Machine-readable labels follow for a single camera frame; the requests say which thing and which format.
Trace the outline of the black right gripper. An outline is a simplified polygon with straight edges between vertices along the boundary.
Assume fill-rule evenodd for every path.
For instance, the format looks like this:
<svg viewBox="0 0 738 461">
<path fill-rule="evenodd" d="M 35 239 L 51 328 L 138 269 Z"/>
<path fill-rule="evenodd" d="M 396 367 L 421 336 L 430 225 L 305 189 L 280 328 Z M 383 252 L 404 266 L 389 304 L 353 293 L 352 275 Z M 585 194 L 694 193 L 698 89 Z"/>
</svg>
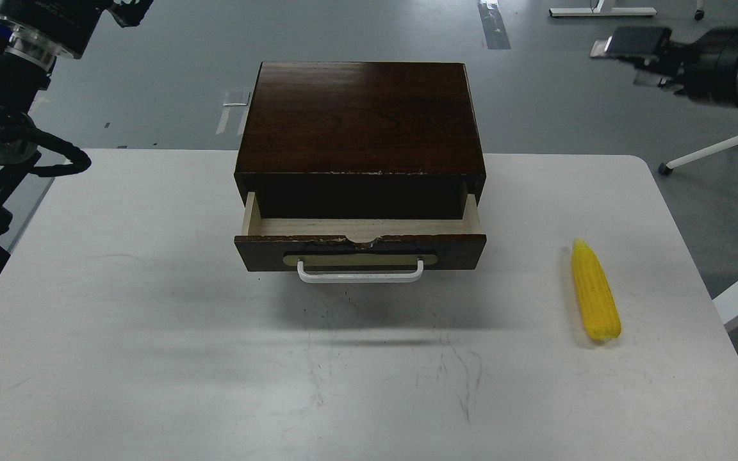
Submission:
<svg viewBox="0 0 738 461">
<path fill-rule="evenodd" d="M 738 108 L 738 26 L 710 29 L 692 43 L 671 38 L 673 30 L 658 26 L 621 26 L 598 39 L 591 59 L 651 63 L 668 73 L 660 87 L 692 102 Z"/>
</svg>

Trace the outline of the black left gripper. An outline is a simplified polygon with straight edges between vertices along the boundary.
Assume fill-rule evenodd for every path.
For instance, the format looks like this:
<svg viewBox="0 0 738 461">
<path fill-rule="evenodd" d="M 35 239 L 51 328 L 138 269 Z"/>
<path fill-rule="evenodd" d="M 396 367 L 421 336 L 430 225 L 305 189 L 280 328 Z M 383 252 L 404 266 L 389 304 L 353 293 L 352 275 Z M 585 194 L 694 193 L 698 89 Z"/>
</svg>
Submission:
<svg viewBox="0 0 738 461">
<path fill-rule="evenodd" d="M 8 46 L 23 53 L 69 56 L 84 54 L 102 12 L 121 28 L 141 24 L 153 4 L 143 1 L 0 1 L 0 23 L 11 30 Z"/>
</svg>

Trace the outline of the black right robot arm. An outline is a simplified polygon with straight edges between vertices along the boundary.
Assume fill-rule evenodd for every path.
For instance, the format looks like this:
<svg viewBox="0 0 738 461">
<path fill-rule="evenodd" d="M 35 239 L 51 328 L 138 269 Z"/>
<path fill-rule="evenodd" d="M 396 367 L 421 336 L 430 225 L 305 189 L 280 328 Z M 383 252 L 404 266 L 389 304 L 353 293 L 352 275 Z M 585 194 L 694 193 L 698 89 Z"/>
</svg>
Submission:
<svg viewBox="0 0 738 461">
<path fill-rule="evenodd" d="M 589 56 L 633 65 L 634 85 L 738 108 L 738 26 L 712 28 L 691 43 L 674 41 L 672 34 L 666 27 L 618 27 L 595 41 Z"/>
</svg>

